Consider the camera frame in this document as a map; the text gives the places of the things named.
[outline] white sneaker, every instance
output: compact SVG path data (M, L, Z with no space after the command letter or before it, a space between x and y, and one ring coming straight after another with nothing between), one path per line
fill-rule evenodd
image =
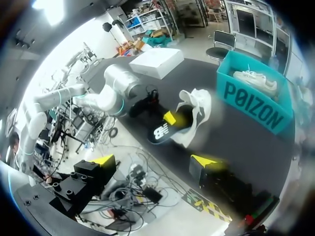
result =
M269 81L266 76L253 71L235 71L233 77L254 87L269 97L275 97L277 94L277 82Z
M171 139L187 148L195 137L197 128L202 123L206 122L210 117L211 95L207 90L194 89L191 93L185 90L180 91L179 97L183 100L183 102L178 104L176 111L184 105L192 106L193 122L188 130L174 134Z

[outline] black chair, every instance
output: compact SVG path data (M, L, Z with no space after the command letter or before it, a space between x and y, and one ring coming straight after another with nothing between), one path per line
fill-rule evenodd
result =
M231 50L234 50L235 41L236 37L233 34L216 30L213 36L214 47L207 49L206 54L211 59L219 61L220 64L224 60L229 50L226 48L218 47L217 44L227 46L228 48L231 48Z

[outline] teal box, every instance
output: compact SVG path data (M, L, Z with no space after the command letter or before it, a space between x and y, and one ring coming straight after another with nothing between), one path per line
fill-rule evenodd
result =
M248 69L264 74L269 81L277 82L277 102L232 77L233 71L247 71ZM238 52L229 51L217 70L217 95L274 134L283 131L293 118L286 78L265 64Z
M166 40L166 36L162 35L161 37L153 38L153 39L154 39L154 43L159 44L159 43L162 43Z
M154 30L149 29L149 30L146 31L145 35L146 36L150 36L151 33L153 33L153 32L154 32Z
M154 38L150 38L150 37L143 37L142 41L149 44L150 46L154 46Z

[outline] black tabletop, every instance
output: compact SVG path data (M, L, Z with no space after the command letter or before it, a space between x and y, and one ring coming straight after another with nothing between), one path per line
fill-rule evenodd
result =
M104 70L111 64L132 71L128 64L132 60L133 57L103 60L99 66L101 69L90 81L91 88L100 92L105 83ZM137 118L124 116L119 120L144 148L193 188L198 188L198 185L189 174L190 154L202 153L226 160L235 176L251 183L254 190L267 190L279 196L290 167L294 137L288 140L275 136L251 117L217 100L217 68L211 63L185 59L162 80L135 73L143 84L157 87L161 105L170 110L175 110L181 102L179 92L183 89L189 92L194 88L212 91L215 109L210 119L198 129L204 135L204 142L196 149L185 149L174 142L149 143L148 114ZM138 97L127 102L127 106L146 96L145 86L139 93Z

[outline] white wall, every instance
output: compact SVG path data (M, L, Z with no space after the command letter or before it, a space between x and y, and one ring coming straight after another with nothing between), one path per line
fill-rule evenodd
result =
M84 42L98 58L107 59L114 57L118 53L116 48L119 47L119 44L111 33L103 30L102 25L106 20L108 19L103 15L86 22L57 45L36 71L26 89L21 104L34 95L42 94L44 88L52 88L56 83L52 79L52 75L56 71L60 71L77 52L83 49ZM79 71L71 71L71 73L75 74L79 73ZM24 126L24 114L20 108L17 121L19 128Z

